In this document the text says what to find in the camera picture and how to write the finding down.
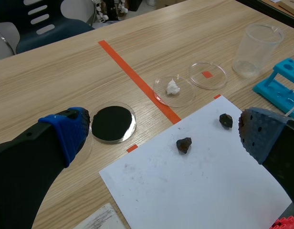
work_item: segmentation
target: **robotic claw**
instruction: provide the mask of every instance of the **robotic claw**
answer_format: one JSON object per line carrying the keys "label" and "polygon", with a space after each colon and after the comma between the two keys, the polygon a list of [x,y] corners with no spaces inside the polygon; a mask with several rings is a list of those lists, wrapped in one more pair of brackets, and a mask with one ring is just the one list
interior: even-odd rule
{"label": "robotic claw", "polygon": [[[0,144],[0,229],[32,227],[49,187],[84,145],[89,124],[88,111],[73,107]],[[294,203],[294,120],[250,108],[239,118],[239,132],[247,152]]]}

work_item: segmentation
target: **wooden table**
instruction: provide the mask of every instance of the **wooden table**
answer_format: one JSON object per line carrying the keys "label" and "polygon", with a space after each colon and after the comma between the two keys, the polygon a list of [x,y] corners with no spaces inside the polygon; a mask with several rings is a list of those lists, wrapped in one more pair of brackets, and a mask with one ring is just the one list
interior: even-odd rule
{"label": "wooden table", "polygon": [[[243,79],[232,70],[232,59],[247,25],[265,22],[282,28],[285,40],[258,78]],[[70,229],[107,202],[127,225],[98,171],[137,144],[142,145],[172,123],[99,46],[106,40],[147,82],[179,74],[188,78],[193,61],[212,61],[224,68],[228,83],[218,90],[195,87],[196,98],[173,110],[185,118],[222,94],[240,109],[259,106],[276,110],[252,87],[271,68],[294,58],[294,29],[233,0],[188,0],[67,40],[0,61],[0,143],[16,137],[38,118],[71,106],[90,112],[100,104],[119,101],[137,116],[135,134],[124,143],[94,141],[82,166],[64,170],[47,193],[33,228]]]}

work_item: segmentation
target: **metal chair leg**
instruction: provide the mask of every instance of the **metal chair leg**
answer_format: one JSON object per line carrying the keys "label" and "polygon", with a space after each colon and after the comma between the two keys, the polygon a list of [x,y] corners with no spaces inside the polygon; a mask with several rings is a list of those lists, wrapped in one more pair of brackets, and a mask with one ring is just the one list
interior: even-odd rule
{"label": "metal chair leg", "polygon": [[3,37],[3,35],[0,33],[0,37],[1,39],[6,43],[6,45],[8,46],[8,48],[10,49],[10,51],[12,52],[13,55],[15,55],[14,50],[12,49],[11,45],[9,44],[9,42]]}
{"label": "metal chair leg", "polygon": [[94,13],[93,13],[93,17],[92,17],[91,26],[93,26],[93,23],[95,21],[95,16],[96,16],[96,2],[94,0],[92,0],[92,3],[94,5]]}

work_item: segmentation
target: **red object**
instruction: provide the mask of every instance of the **red object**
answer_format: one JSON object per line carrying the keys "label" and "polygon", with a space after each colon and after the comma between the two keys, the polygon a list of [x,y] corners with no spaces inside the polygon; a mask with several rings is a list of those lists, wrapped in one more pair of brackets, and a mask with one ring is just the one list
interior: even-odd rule
{"label": "red object", "polygon": [[294,217],[278,219],[270,229],[294,229]]}
{"label": "red object", "polygon": [[135,145],[131,146],[131,147],[127,150],[127,152],[130,153],[131,151],[135,150],[136,148],[138,148],[138,146],[135,144]]}
{"label": "red object", "polygon": [[214,99],[218,99],[221,96],[221,94],[218,94],[214,97]]}
{"label": "red object", "polygon": [[211,78],[213,75],[212,73],[210,73],[209,71],[205,71],[205,72],[202,72],[202,74],[204,75],[205,78]]}

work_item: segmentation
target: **transparent dish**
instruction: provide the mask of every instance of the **transparent dish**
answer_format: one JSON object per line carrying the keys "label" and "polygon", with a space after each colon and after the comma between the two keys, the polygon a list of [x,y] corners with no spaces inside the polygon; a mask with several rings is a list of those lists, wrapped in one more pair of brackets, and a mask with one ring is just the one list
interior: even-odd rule
{"label": "transparent dish", "polygon": [[189,77],[201,88],[215,90],[227,83],[225,71],[212,62],[196,62],[189,67]]}
{"label": "transparent dish", "polygon": [[132,136],[136,129],[136,115],[121,102],[108,102],[91,112],[92,138],[105,144],[118,144]]}
{"label": "transparent dish", "polygon": [[88,159],[92,151],[92,133],[89,131],[88,137],[85,139],[84,146],[77,153],[75,159],[70,163],[70,165],[66,168],[66,170],[71,170],[79,167],[84,161]]}
{"label": "transparent dish", "polygon": [[[167,85],[174,80],[180,91],[176,94],[167,94]],[[194,87],[187,80],[178,76],[167,76],[156,79],[153,87],[154,96],[162,104],[171,107],[182,107],[190,104],[195,98]]]}

